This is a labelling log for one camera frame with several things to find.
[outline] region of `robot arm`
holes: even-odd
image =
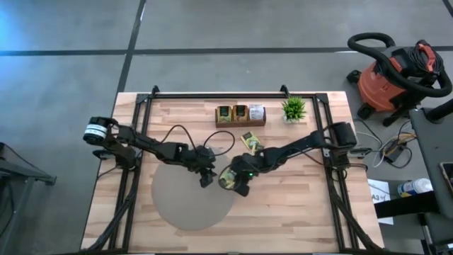
[[[118,128],[118,134],[112,128]],[[137,153],[133,147],[154,154],[165,164],[184,166],[188,171],[200,173],[200,185],[205,188],[216,174],[215,156],[211,149],[198,146],[189,149],[188,144],[180,142],[160,142],[146,135],[139,134],[131,127],[119,125],[113,118],[92,117],[86,127],[84,140],[90,145],[104,147],[115,155],[115,160],[124,169],[133,169],[138,165]]]
[[[357,144],[354,132],[349,123],[334,123],[329,127],[333,131],[331,142],[327,143],[324,131],[314,131],[310,135],[283,147],[270,147],[257,151],[254,155],[244,153],[236,156],[231,164],[222,171],[219,185],[234,190],[241,196],[247,196],[247,183],[259,174],[276,170],[288,159],[312,149],[328,149],[333,162],[327,164],[347,164],[348,150]]]

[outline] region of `gray floor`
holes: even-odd
[[[1,1],[0,50],[127,49],[139,0]],[[398,45],[426,39],[453,45],[453,19],[441,0],[148,0],[137,49],[198,47],[346,47],[356,33],[384,32]],[[453,52],[440,53],[453,76]],[[81,137],[92,115],[109,116],[125,57],[0,57],[0,140],[58,176],[33,190],[14,244],[15,254],[76,251],[84,231],[98,160]],[[357,53],[134,56],[126,91],[347,91],[345,83],[372,59]],[[441,99],[427,99],[435,106]],[[376,117],[368,123],[386,139]],[[361,124],[357,129],[365,131]],[[373,146],[367,137],[362,143]],[[370,168],[372,179],[427,176],[416,142],[405,169]],[[366,158],[368,164],[372,158]],[[382,226],[387,248],[420,251],[415,220]]]

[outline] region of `red vacuum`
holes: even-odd
[[[357,43],[368,39],[382,41],[386,49],[380,52]],[[392,111],[382,123],[388,127],[408,115],[425,97],[440,98],[452,92],[442,58],[424,40],[419,40],[414,47],[397,47],[386,34],[361,33],[349,39],[348,47],[376,60],[363,72],[354,70],[347,76],[347,80],[359,88],[363,104],[357,115],[362,119],[375,112]],[[439,89],[432,87],[436,81]]]

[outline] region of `butcher block tabletop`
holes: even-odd
[[[345,92],[325,93],[328,94],[333,122],[352,123]],[[136,96],[137,93],[118,94],[113,118],[120,124],[130,125],[132,122]],[[316,130],[314,106],[310,100],[305,103],[307,112],[305,118],[299,123],[293,124],[285,124],[282,119],[282,101],[282,99],[273,98],[153,99],[147,135],[161,140],[172,126],[181,124],[188,129],[196,145],[203,144],[208,135],[218,131],[214,124],[214,109],[217,106],[236,104],[263,104],[266,108],[267,123],[264,127],[219,129],[228,130],[236,137],[236,144],[226,154],[230,159],[247,152],[240,137],[248,131],[253,131],[266,147],[281,147]],[[325,127],[327,124],[322,103],[319,105]],[[171,133],[167,142],[190,144],[187,135],[179,128],[176,132]],[[219,148],[219,150],[226,149],[230,145],[231,137],[228,135],[216,136],[210,140],[210,146]],[[319,149],[312,150],[308,154],[322,162]],[[295,253],[338,251],[324,167],[304,155],[289,159],[285,165],[275,171],[255,177],[249,183],[251,187],[249,195],[242,197],[235,194],[234,204],[222,221],[206,229],[195,231],[180,230],[168,224],[159,215],[153,204],[151,183],[156,168],[160,164],[162,163],[154,155],[144,152],[129,252]],[[99,174],[111,169],[114,165],[114,160],[103,161]],[[81,245],[82,249],[92,245],[111,221],[115,211],[120,178],[121,170],[117,170],[104,175],[97,181]],[[346,183],[353,215],[372,240],[383,247],[364,169],[349,168]],[[124,233],[125,218],[124,216],[119,228],[117,239],[119,247]],[[347,225],[343,216],[341,219],[346,247],[350,247]]]

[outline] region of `gray circular mat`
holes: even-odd
[[[181,166],[160,165],[151,185],[157,212],[180,230],[202,230],[222,221],[233,206],[234,192],[220,188],[217,181],[230,161],[226,156],[216,158],[213,171],[217,176],[206,188],[200,186],[200,174]]]

